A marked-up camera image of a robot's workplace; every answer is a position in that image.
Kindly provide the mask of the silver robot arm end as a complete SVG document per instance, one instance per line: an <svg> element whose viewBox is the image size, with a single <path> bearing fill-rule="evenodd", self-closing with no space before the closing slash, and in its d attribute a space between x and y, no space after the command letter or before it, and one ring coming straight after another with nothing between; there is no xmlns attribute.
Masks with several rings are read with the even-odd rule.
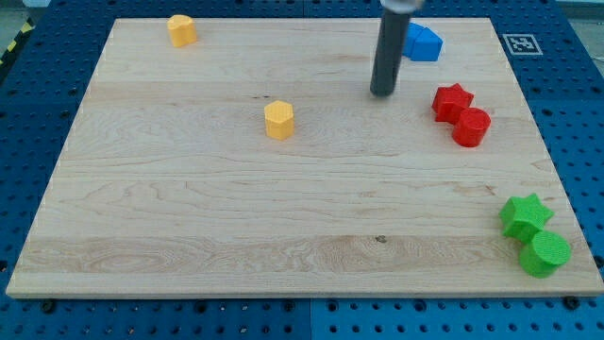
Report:
<svg viewBox="0 0 604 340"><path fill-rule="evenodd" d="M424 0L380 0L380 4L394 13L409 14L421 8Z"/></svg>

